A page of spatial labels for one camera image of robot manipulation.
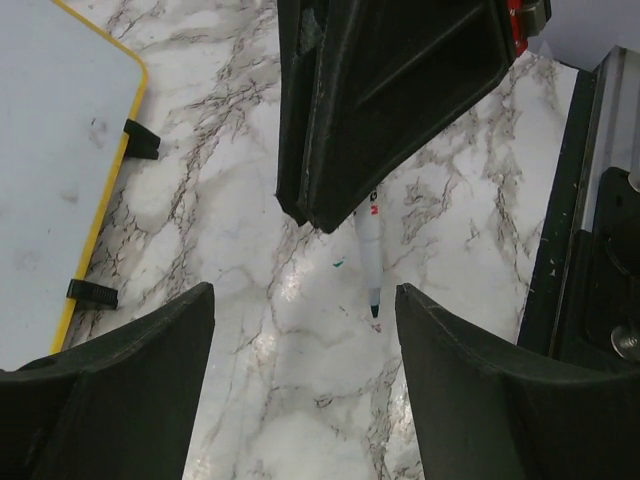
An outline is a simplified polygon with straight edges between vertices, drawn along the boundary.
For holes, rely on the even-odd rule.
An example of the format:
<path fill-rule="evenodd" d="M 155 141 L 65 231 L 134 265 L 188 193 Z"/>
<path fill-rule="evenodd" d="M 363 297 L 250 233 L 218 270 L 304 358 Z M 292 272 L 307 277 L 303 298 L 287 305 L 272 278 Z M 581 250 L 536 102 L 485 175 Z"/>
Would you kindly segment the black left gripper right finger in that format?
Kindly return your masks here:
<path fill-rule="evenodd" d="M 411 284 L 395 318 L 428 479 L 635 479 L 639 374 L 563 363 L 452 314 Z"/>

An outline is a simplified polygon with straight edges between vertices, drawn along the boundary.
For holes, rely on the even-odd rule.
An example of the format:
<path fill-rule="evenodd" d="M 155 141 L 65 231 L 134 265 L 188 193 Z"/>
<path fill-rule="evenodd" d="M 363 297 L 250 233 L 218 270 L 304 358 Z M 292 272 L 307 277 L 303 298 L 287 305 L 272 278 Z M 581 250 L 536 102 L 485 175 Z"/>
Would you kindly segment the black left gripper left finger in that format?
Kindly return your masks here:
<path fill-rule="evenodd" d="M 214 287 L 1 374 L 4 479 L 179 479 L 213 338 Z"/>

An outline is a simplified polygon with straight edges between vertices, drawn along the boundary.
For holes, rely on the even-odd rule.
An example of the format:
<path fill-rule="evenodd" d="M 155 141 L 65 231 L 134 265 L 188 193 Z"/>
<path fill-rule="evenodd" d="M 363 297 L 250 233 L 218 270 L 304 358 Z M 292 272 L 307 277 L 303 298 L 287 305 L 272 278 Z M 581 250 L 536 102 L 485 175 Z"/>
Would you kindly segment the white whiteboard marker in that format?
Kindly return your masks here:
<path fill-rule="evenodd" d="M 379 315 L 383 286 L 382 222 L 378 190 L 374 189 L 354 211 L 362 272 L 368 290 L 368 303 L 374 318 Z"/>

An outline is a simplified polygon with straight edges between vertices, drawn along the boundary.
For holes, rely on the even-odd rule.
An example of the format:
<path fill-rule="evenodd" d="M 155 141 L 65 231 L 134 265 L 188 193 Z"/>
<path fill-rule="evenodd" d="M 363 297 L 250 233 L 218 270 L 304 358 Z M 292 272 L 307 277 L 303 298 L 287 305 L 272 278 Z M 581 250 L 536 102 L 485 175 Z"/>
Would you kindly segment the yellow framed whiteboard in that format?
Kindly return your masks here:
<path fill-rule="evenodd" d="M 58 352 L 148 74 L 59 1 L 1 5 L 1 366 Z"/>

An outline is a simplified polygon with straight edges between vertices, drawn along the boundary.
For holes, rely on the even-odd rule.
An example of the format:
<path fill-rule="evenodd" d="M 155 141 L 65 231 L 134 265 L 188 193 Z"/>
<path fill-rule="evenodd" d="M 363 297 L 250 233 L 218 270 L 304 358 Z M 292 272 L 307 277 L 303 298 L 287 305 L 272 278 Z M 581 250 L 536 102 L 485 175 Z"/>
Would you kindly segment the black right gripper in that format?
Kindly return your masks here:
<path fill-rule="evenodd" d="M 299 200 L 313 226 L 334 231 L 489 93 L 551 15 L 550 0 L 331 2 Z"/>

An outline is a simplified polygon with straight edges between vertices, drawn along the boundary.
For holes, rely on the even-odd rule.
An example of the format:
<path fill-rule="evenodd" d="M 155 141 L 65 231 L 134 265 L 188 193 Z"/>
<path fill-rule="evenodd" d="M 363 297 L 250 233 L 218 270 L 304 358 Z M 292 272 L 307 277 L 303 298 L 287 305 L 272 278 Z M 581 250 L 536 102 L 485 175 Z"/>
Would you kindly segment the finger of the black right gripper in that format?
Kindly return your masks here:
<path fill-rule="evenodd" d="M 279 1 L 281 104 L 276 197 L 297 224 L 306 223 L 297 205 L 306 133 L 320 41 L 318 1 Z"/>

